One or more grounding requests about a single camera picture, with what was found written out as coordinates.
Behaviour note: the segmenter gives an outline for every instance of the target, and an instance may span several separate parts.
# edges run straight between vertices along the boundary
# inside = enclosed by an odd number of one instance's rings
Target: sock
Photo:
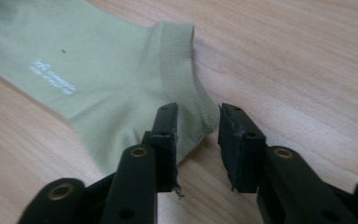
[[[0,0],[0,76],[68,119],[105,174],[176,102],[181,160],[219,117],[193,75],[193,31],[140,27],[86,1]]]

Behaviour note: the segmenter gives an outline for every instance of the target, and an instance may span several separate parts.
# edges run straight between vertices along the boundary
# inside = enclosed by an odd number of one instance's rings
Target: screw hole
[[[52,201],[58,201],[68,197],[72,192],[74,192],[74,186],[72,184],[63,183],[51,189],[48,192],[48,198]]]
[[[130,219],[135,217],[135,210],[132,208],[123,208],[120,211],[121,219]]]
[[[146,154],[147,154],[147,150],[144,149],[144,148],[141,148],[141,147],[138,147],[138,148],[133,149],[133,150],[131,151],[131,155],[132,155],[133,157],[143,157],[143,156],[146,155]]]
[[[331,222],[339,222],[339,217],[337,216],[337,214],[335,214],[332,211],[322,210],[322,215],[324,216],[325,219]]]
[[[293,157],[293,153],[287,149],[284,148],[277,148],[274,150],[274,153],[281,157],[281,158],[285,158],[285,159],[289,159]]]

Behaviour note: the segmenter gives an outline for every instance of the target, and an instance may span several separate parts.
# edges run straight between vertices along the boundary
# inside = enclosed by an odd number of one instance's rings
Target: brass screw
[[[284,158],[284,159],[290,159],[293,157],[293,153],[287,149],[284,148],[277,148],[274,150],[275,155]]]
[[[143,157],[147,154],[147,150],[142,147],[137,147],[131,151],[133,157]]]
[[[48,198],[52,201],[58,201],[68,197],[72,192],[74,192],[75,187],[69,183],[63,183],[59,186],[56,186],[54,189],[51,189],[48,192]]]

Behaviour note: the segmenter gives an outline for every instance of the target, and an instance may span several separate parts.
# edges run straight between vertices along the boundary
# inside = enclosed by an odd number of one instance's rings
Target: light green sock
[[[0,0],[0,76],[68,119],[106,174],[162,105],[179,104],[179,160],[217,124],[192,38],[190,24],[144,28],[85,1]]]

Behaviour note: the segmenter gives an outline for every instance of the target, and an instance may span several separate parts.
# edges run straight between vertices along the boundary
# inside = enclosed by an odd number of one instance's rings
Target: table surface
[[[269,145],[297,150],[327,183],[358,182],[358,1],[126,1],[92,4],[133,23],[193,22],[196,75],[218,105],[243,108]],[[158,196],[158,223],[262,223],[230,190],[217,130],[180,164],[185,198]],[[70,125],[0,78],[0,223],[48,182],[103,176]]]

